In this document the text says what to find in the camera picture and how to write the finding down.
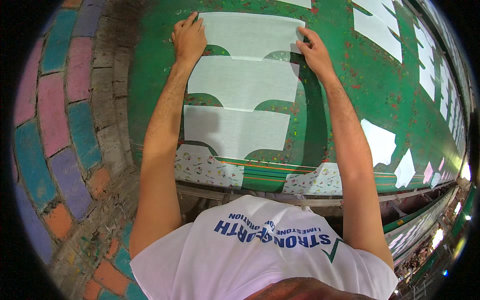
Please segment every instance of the cartoon print fabric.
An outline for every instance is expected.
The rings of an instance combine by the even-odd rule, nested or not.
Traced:
[[[222,163],[208,147],[182,144],[175,157],[175,179],[240,189],[244,167]]]
[[[336,163],[322,163],[307,174],[288,174],[284,194],[341,195],[342,181]]]

